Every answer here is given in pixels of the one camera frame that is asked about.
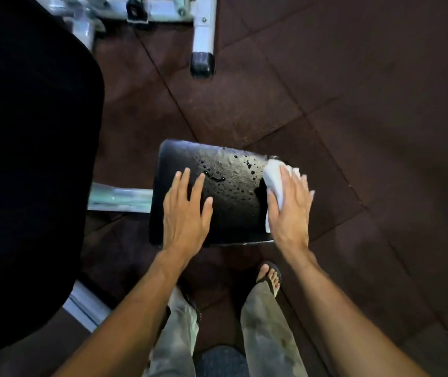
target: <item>pant leg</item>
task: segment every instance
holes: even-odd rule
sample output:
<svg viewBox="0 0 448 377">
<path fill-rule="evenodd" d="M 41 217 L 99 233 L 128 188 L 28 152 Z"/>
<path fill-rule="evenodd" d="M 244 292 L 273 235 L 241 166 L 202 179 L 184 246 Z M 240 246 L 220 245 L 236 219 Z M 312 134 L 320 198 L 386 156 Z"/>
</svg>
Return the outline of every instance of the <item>pant leg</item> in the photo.
<svg viewBox="0 0 448 377">
<path fill-rule="evenodd" d="M 168 302 L 170 317 L 151 352 L 151 364 L 144 377 L 194 377 L 192 354 L 198 335 L 196 311 L 174 288 Z"/>
<path fill-rule="evenodd" d="M 241 329 L 251 377 L 307 377 L 294 336 L 280 306 L 262 282 L 241 309 Z"/>
</svg>

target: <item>person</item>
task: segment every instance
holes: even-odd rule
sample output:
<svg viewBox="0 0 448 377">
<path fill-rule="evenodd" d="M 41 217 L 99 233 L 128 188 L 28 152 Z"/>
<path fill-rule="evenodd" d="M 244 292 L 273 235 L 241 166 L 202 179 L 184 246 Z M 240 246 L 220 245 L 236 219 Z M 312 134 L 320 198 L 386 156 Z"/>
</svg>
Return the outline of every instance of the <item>person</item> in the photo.
<svg viewBox="0 0 448 377">
<path fill-rule="evenodd" d="M 177 172 L 166 194 L 164 246 L 149 271 L 55 376 L 195 376 L 192 352 L 198 314 L 176 284 L 208 234 L 212 197 L 206 199 L 200 212 L 205 176 L 197 178 L 188 198 L 189 173 L 189 169 Z M 320 268 L 309 250 L 308 222 L 314 194 L 309 191 L 306 175 L 290 176 L 285 168 L 281 175 L 281 211 L 276 197 L 268 191 L 271 234 L 299 279 L 338 373 L 350 377 L 426 376 Z M 258 283 L 241 311 L 251 377 L 307 376 L 275 300 L 280 275 L 272 263 L 263 264 Z M 171 313 L 155 345 L 167 304 Z"/>
</svg>

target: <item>toe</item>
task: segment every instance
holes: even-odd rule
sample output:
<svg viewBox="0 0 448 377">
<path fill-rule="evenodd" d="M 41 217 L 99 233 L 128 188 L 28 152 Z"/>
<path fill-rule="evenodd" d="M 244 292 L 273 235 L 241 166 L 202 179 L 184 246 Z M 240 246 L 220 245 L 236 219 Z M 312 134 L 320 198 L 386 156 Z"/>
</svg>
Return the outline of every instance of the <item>toe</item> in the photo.
<svg viewBox="0 0 448 377">
<path fill-rule="evenodd" d="M 267 264 L 263 264 L 260 268 L 260 271 L 258 272 L 257 280 L 261 280 L 265 277 L 265 275 L 268 273 L 269 266 Z"/>
</svg>

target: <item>foot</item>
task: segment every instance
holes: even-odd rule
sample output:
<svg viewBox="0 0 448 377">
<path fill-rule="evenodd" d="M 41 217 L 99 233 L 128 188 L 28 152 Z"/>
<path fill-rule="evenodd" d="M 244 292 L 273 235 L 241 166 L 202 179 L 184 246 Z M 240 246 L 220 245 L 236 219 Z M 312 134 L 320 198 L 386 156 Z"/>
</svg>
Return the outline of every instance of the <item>foot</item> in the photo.
<svg viewBox="0 0 448 377">
<path fill-rule="evenodd" d="M 262 265 L 258 272 L 256 282 L 264 278 L 266 275 L 273 284 L 273 295 L 276 297 L 276 295 L 278 295 L 278 291 L 280 290 L 280 278 L 278 277 L 278 273 L 274 269 L 270 268 L 268 264 Z"/>
</svg>

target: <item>leg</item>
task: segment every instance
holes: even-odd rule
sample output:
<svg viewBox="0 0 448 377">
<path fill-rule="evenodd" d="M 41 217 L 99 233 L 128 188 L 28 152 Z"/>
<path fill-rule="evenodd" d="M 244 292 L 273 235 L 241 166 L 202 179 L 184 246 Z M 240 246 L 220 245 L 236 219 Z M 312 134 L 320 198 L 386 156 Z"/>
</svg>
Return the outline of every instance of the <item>leg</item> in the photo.
<svg viewBox="0 0 448 377">
<path fill-rule="evenodd" d="M 263 265 L 257 280 L 267 275 L 274 293 L 274 271 Z M 294 336 L 267 281 L 255 285 L 241 310 L 241 328 L 251 377 L 307 377 Z"/>
<path fill-rule="evenodd" d="M 195 376 L 192 354 L 198 334 L 198 315 L 175 287 L 168 302 L 170 317 L 151 353 L 144 377 Z"/>
</svg>

